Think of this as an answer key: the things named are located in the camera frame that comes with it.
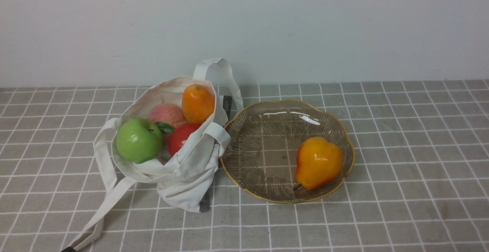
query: fruit bowl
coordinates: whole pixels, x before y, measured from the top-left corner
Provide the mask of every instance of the fruit bowl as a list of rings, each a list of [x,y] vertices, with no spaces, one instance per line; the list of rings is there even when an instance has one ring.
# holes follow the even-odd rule
[[[220,159],[225,172],[251,195],[273,203],[324,198],[343,184],[355,163],[355,150],[341,122],[302,101],[250,105],[225,128],[231,136]],[[312,191],[295,180],[297,150],[310,137],[324,137],[343,153],[340,175]]]

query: artificial fruit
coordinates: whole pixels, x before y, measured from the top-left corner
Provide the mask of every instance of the artificial fruit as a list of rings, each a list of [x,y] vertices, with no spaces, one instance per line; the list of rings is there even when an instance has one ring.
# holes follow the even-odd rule
[[[121,157],[133,163],[155,158],[163,146],[161,130],[143,118],[124,123],[116,135],[116,147]]]
[[[307,190],[313,190],[336,179],[343,169],[343,153],[323,137],[311,137],[297,151],[295,179]]]
[[[168,123],[175,128],[187,123],[182,108],[171,103],[162,103],[154,106],[148,115],[148,120],[153,123]]]
[[[200,126],[200,124],[189,123],[176,128],[168,138],[168,151],[170,156],[177,153],[185,142],[187,142],[188,137]]]
[[[190,85],[183,91],[182,110],[188,123],[204,123],[214,112],[214,95],[203,85]]]

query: pink peach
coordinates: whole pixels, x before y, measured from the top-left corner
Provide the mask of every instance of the pink peach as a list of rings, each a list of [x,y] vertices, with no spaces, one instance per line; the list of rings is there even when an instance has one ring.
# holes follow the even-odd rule
[[[148,120],[152,122],[168,123],[175,128],[187,123],[185,116],[183,116],[182,108],[175,104],[162,103],[152,108]]]

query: bag strap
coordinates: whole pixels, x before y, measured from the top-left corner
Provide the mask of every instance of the bag strap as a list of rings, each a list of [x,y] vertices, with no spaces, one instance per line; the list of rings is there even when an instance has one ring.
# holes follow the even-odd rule
[[[93,150],[95,152],[95,157],[97,161],[97,166],[100,171],[100,176],[104,183],[107,193],[105,194],[105,199],[100,208],[93,215],[92,219],[87,223],[87,225],[81,230],[81,232],[73,239],[71,245],[65,250],[72,250],[72,246],[75,242],[79,241],[82,235],[95,225],[93,233],[80,242],[76,247],[76,250],[80,250],[89,243],[98,239],[102,234],[102,229],[104,226],[105,215],[114,207],[114,205],[122,198],[122,196],[136,183],[136,180],[125,177],[117,185],[117,175],[115,174],[115,168],[112,165],[112,160],[110,159],[110,154],[108,153],[107,147],[107,130],[113,129],[118,130],[122,124],[120,118],[112,118],[107,121],[105,125],[100,129],[93,143]]]
[[[241,111],[243,109],[243,98],[241,97],[240,87],[236,84],[236,81],[233,77],[233,70],[231,65],[224,58],[214,58],[208,59],[200,62],[195,67],[194,71],[194,79],[196,80],[205,80],[207,70],[213,64],[217,64],[220,66],[224,72],[224,77],[226,79],[227,87],[231,91],[231,94],[234,98],[234,102],[236,103],[237,111]]]
[[[219,143],[219,156],[222,156],[227,145],[231,141],[231,136],[226,132],[221,125],[211,122],[206,129],[204,130],[204,134],[210,135]]]

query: canvas tote bag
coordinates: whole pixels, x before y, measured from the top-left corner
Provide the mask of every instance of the canvas tote bag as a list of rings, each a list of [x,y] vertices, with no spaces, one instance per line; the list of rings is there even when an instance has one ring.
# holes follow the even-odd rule
[[[230,64],[223,58],[216,58],[197,64],[193,78],[179,76],[149,88],[124,112],[121,118],[112,118],[107,121],[93,143],[97,165],[107,190],[105,200],[92,219],[71,242],[71,245],[63,251],[80,250],[99,238],[105,215],[136,182],[157,184],[158,194],[173,207],[190,212],[201,211],[199,206],[201,199],[212,184],[219,165],[218,159],[230,141],[229,134],[223,128],[228,121],[228,116],[213,85],[206,81],[207,70],[214,64],[222,69],[222,75],[225,77],[237,110],[243,109],[241,92],[233,78]],[[141,164],[124,160],[117,152],[114,137],[112,140],[113,160],[125,176],[117,183],[105,133],[108,130],[117,131],[123,123],[133,118],[147,118],[151,109],[160,103],[173,103],[181,107],[183,91],[192,84],[204,85],[215,94],[214,113],[189,136],[187,142],[173,157],[170,158],[167,150],[162,150],[163,153],[159,158],[168,160],[166,164],[162,164],[158,159]],[[92,226],[95,226],[93,233],[82,239],[84,233]]]

